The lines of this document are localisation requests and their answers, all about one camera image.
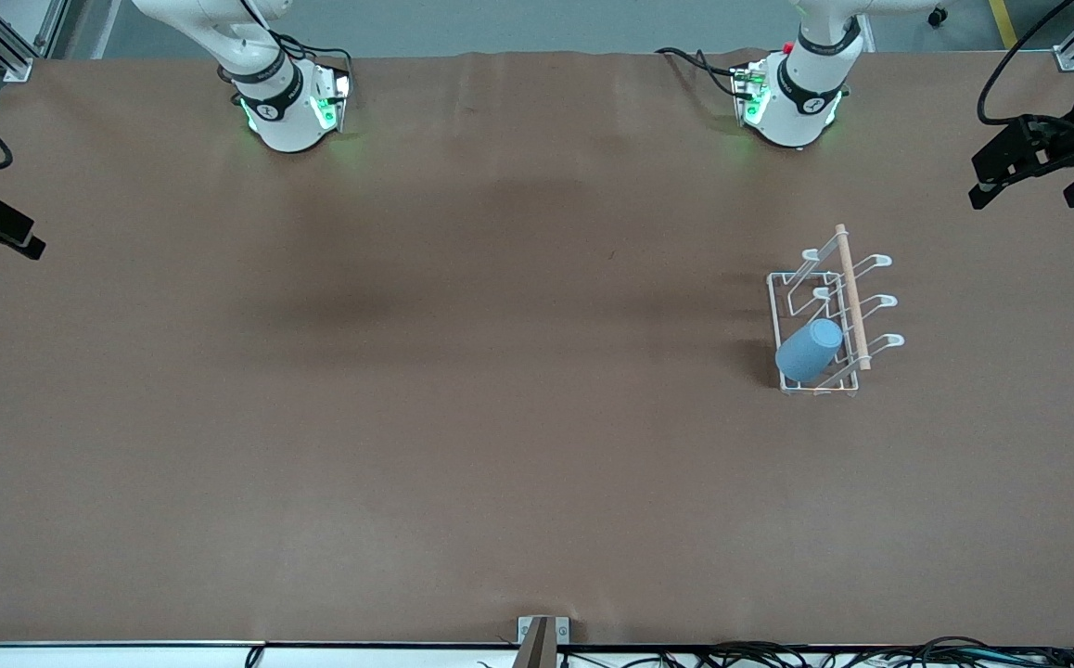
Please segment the white wire rack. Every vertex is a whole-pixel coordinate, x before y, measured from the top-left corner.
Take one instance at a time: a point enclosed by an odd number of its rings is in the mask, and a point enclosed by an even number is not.
[[[838,250],[837,270],[822,265]],[[845,224],[834,228],[833,236],[821,249],[806,249],[796,271],[774,271],[767,275],[771,302],[771,333],[775,350],[796,330],[816,320],[829,318],[842,329],[842,347],[833,363],[810,383],[797,383],[778,372],[780,391],[786,394],[833,394],[854,396],[859,390],[859,373],[871,369],[872,359],[887,348],[904,345],[899,334],[880,334],[868,338],[867,319],[881,309],[892,308],[899,300],[892,295],[871,295],[859,300],[859,279],[867,272],[890,266],[892,258],[881,253],[867,256],[855,263],[851,259],[850,234]]]

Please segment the wooden rod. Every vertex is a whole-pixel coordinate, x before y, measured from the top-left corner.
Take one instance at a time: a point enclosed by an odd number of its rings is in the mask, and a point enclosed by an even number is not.
[[[851,325],[854,329],[854,348],[858,357],[862,358],[859,368],[863,372],[871,371],[871,357],[867,354],[867,330],[862,324],[862,307],[859,305],[859,285],[854,278],[854,261],[851,259],[851,243],[846,239],[846,226],[838,224],[833,228],[834,235],[838,236],[838,255],[842,258],[842,280],[846,282],[846,307],[851,309]],[[854,361],[854,355],[847,363]]]

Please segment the table surface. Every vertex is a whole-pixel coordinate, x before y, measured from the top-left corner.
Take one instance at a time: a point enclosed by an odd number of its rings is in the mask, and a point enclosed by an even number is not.
[[[997,59],[865,56],[801,153],[661,57],[362,60],[294,156],[212,63],[37,63],[0,639],[1074,644],[1074,174],[971,210]],[[839,222],[909,343],[786,397],[764,278]]]

